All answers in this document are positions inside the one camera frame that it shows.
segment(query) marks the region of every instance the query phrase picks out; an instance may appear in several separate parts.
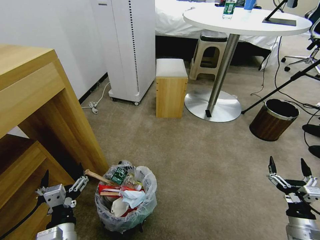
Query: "round metal table base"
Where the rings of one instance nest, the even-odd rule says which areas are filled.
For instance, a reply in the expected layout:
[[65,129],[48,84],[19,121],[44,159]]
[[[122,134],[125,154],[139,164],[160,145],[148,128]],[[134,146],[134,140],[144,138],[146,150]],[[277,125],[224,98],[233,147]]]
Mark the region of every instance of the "round metal table base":
[[208,90],[193,90],[189,92],[184,104],[187,109],[199,118],[211,122],[229,122],[241,114],[241,105],[239,101],[229,93],[220,91],[216,105],[214,106],[212,117],[206,116],[206,109],[211,94],[211,89]]

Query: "white cable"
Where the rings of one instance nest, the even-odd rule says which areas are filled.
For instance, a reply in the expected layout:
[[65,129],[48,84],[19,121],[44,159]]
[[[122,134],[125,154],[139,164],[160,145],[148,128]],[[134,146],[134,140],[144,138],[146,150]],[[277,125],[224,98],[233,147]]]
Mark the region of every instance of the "white cable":
[[91,108],[92,112],[94,114],[98,114],[98,109],[96,109],[96,107],[98,106],[98,103],[100,102],[100,100],[103,98],[104,95],[104,91],[106,90],[106,87],[110,84],[110,82],[107,83],[107,85],[104,87],[103,92],[102,92],[102,96],[101,98],[97,101],[97,102],[89,102],[89,107],[82,107],[82,108]]

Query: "microphone stand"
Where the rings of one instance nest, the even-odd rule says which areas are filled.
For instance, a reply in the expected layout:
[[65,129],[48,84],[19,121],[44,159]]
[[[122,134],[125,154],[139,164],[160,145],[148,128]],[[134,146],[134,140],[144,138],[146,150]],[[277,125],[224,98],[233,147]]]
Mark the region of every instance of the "microphone stand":
[[287,86],[289,83],[297,80],[298,78],[302,77],[302,76],[307,76],[307,77],[311,77],[313,79],[316,79],[318,81],[320,81],[319,78],[312,76],[310,74],[308,74],[307,72],[310,71],[311,69],[313,69],[315,66],[317,66],[318,64],[320,64],[320,59],[317,60],[316,62],[314,62],[313,64],[311,64],[309,67],[305,68],[302,71],[297,72],[296,74],[294,74],[287,82],[285,82],[284,84],[282,84],[280,87],[277,87],[275,90],[273,90],[271,93],[269,93],[268,95],[266,95],[265,97],[261,98],[259,101],[257,101],[256,103],[252,104],[250,107],[248,107],[246,110],[243,110],[241,112],[241,114],[245,114],[247,111],[249,111],[251,108],[255,107],[256,105],[258,105],[259,103],[263,102],[266,98],[270,97],[272,94],[276,93],[277,91],[279,91],[280,89],[284,88],[285,86]]
[[281,18],[272,18],[272,15],[282,7],[288,0],[283,0],[262,22],[263,23],[271,23],[271,24],[280,24],[280,25],[289,25],[289,26],[296,26],[296,20],[290,19],[281,19]]

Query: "wooden desk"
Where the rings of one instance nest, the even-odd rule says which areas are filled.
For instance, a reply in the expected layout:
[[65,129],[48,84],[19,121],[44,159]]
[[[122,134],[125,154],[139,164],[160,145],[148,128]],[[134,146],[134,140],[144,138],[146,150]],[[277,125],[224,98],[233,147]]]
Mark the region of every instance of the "wooden desk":
[[[0,236],[36,206],[35,190],[49,170],[49,186],[74,184],[59,163],[38,142],[13,135],[0,139]],[[51,220],[48,205],[41,206],[5,240],[34,239]]]
[[0,44],[0,138],[15,126],[75,178],[108,164],[53,49]]

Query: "office chair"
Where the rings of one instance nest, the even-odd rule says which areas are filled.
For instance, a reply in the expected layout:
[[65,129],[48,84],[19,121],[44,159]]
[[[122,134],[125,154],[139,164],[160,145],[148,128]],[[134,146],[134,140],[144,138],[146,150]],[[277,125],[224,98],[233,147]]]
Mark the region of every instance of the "office chair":
[[[307,47],[308,50],[312,50],[315,46],[316,49],[313,50],[310,56],[284,56],[281,59],[281,62],[285,62],[287,58],[294,58],[294,59],[299,59],[296,62],[289,63],[285,68],[284,71],[288,72],[290,71],[290,65],[294,65],[297,63],[306,63],[306,64],[312,64],[314,63],[317,59],[315,56],[317,55],[318,51],[320,50],[320,2],[318,3],[318,6],[315,9],[310,10],[309,12],[306,13],[305,18],[309,19],[312,22],[312,26],[309,30],[310,32],[310,40],[312,43]],[[316,77],[320,77],[320,69],[318,66],[315,66],[315,69],[317,70],[318,74]]]

